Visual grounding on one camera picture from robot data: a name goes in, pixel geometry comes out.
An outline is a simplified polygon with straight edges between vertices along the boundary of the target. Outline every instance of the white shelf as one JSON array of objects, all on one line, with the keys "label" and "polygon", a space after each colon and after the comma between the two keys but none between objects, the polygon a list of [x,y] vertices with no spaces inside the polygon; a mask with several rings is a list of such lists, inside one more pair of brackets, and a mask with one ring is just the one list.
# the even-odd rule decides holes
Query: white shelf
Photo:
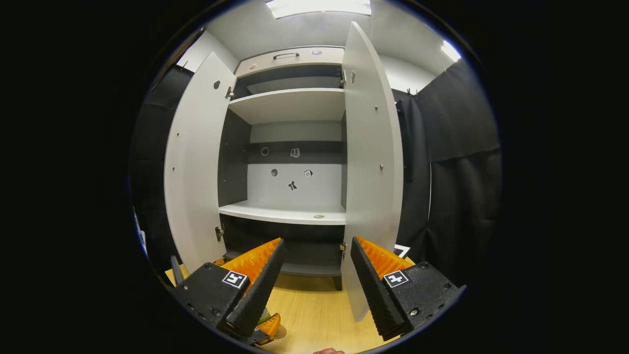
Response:
[{"label": "white shelf", "polygon": [[283,89],[233,100],[229,109],[249,124],[303,120],[340,121],[345,111],[345,90]]},{"label": "white shelf", "polygon": [[[345,225],[345,209],[340,204],[324,207],[310,206],[302,210],[283,210],[276,207],[256,205],[249,200],[245,200],[220,207],[218,212],[246,219],[282,222],[285,224]],[[323,215],[324,217],[316,219],[315,215]]]}]

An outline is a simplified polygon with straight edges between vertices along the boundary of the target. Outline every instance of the white cabinet door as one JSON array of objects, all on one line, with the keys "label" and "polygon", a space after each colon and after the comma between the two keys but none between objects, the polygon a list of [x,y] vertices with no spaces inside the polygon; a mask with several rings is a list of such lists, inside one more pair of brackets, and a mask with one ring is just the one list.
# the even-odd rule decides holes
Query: white cabinet door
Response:
[{"label": "white cabinet door", "polygon": [[170,231],[190,273],[225,254],[218,241],[218,150],[229,87],[236,77],[210,53],[186,87],[170,126],[164,167],[164,197]]},{"label": "white cabinet door", "polygon": [[403,162],[398,114],[378,54],[352,22],[343,56],[347,114],[345,258],[341,273],[356,321],[367,313],[351,259],[360,236],[393,251],[402,207]]}]

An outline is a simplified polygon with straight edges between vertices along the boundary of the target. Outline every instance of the lower shelf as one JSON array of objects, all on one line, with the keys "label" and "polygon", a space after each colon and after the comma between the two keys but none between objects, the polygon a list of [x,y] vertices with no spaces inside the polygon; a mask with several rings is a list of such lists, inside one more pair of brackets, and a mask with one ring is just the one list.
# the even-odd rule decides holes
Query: lower shelf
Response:
[{"label": "lower shelf", "polygon": [[[225,253],[226,260],[232,260],[242,253],[236,251],[227,251]],[[327,265],[300,265],[290,262],[284,262],[282,265],[283,274],[301,275],[305,277],[340,277],[341,269],[338,266]]]},{"label": "lower shelf", "polygon": [[[345,225],[345,209],[340,204],[321,208],[308,207],[304,210],[286,210],[254,205],[245,200],[220,207],[218,212],[246,219],[285,224]],[[323,218],[317,219],[315,215],[322,215]]]}]

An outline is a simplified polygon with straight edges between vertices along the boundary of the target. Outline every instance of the black fabric backdrop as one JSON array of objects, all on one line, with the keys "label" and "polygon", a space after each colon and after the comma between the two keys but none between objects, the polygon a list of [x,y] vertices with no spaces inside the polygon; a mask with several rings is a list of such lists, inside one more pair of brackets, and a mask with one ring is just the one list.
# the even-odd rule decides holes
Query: black fabric backdrop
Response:
[{"label": "black fabric backdrop", "polygon": [[491,107],[463,60],[417,95],[394,90],[394,97],[403,101],[400,126],[412,132],[414,164],[412,181],[404,182],[397,243],[411,247],[414,261],[427,260],[465,284],[498,213],[501,153]]},{"label": "black fabric backdrop", "polygon": [[131,201],[146,233],[147,253],[157,273],[171,268],[174,254],[181,263],[170,233],[164,201],[164,157],[170,125],[192,72],[169,69],[147,94],[133,131],[129,161]]}]

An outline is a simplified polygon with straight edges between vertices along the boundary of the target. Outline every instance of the cabinet leg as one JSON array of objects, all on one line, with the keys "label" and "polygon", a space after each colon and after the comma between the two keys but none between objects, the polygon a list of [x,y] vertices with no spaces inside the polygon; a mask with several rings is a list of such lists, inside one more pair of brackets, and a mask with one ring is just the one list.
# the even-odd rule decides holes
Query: cabinet leg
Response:
[{"label": "cabinet leg", "polygon": [[334,282],[334,287],[337,288],[338,291],[343,290],[343,282],[341,281],[341,277],[332,277],[332,281]]}]

